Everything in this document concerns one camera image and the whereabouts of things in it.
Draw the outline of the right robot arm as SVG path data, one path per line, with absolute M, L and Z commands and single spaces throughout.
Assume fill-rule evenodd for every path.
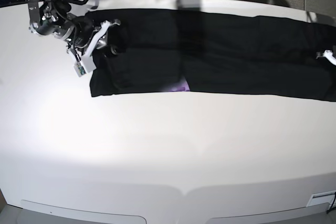
M 54 35 L 65 41 L 67 52 L 76 61 L 89 58 L 96 50 L 109 49 L 111 54 L 125 52 L 125 43 L 117 35 L 109 34 L 119 29 L 120 20 L 105 20 L 101 23 L 87 17 L 76 16 L 71 11 L 73 4 L 83 6 L 89 0 L 28 0 L 30 29 L 39 36 Z

